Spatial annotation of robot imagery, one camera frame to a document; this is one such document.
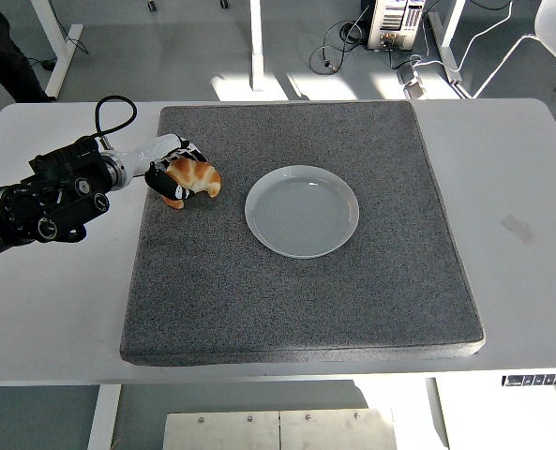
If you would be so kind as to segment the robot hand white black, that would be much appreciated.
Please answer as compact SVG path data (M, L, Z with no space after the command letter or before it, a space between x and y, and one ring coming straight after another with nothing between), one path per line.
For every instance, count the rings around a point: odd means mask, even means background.
M194 190L186 187L186 181L176 181L170 176L170 165L179 159L206 162L194 143L175 134L156 137L137 150L115 152L114 156L114 190L126 187L134 177L143 176L150 188L171 201L185 200Z

